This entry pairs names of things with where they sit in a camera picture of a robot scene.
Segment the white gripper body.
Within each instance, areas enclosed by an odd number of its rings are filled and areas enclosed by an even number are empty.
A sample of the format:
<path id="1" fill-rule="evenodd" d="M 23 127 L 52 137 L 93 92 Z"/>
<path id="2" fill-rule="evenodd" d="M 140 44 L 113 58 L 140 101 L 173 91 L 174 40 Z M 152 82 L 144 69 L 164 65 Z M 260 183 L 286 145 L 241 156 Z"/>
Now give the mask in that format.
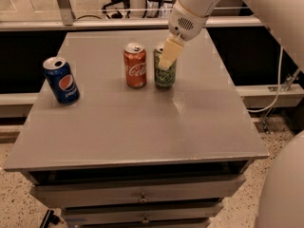
<path id="1" fill-rule="evenodd" d="M 209 6 L 206 3 L 177 0 L 169 15 L 169 31 L 183 41 L 190 41 L 200 34 L 208 17 Z"/>

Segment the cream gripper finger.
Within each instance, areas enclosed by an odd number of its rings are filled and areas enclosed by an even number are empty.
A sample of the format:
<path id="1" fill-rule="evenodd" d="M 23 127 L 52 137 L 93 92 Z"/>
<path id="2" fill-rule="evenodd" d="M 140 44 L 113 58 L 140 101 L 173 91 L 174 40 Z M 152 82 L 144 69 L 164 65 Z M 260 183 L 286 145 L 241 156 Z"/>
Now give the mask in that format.
<path id="1" fill-rule="evenodd" d="M 184 42 L 179 36 L 168 37 L 163 45 L 159 67 L 168 70 L 182 53 Z"/>

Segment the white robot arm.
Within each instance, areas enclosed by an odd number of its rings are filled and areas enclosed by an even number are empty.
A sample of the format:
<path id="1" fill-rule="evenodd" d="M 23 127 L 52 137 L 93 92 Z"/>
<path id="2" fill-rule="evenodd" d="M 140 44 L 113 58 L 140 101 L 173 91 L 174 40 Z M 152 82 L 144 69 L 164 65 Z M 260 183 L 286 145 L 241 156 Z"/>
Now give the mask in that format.
<path id="1" fill-rule="evenodd" d="M 168 69 L 195 38 L 220 0 L 177 0 L 160 67 Z M 304 0 L 243 0 L 304 71 Z M 259 199 L 256 228 L 304 228 L 304 131 L 272 163 Z"/>

